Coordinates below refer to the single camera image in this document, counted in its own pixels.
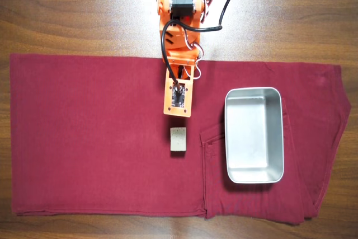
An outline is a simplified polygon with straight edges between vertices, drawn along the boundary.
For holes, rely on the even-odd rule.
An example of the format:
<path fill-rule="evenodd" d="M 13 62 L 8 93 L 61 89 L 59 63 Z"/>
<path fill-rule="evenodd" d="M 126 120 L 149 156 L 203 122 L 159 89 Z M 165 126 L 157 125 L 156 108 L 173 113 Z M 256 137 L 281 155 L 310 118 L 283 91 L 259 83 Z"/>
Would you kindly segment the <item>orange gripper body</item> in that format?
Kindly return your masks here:
<path fill-rule="evenodd" d="M 196 60 L 200 55 L 199 49 L 193 50 L 167 50 L 167 58 L 169 60 Z"/>

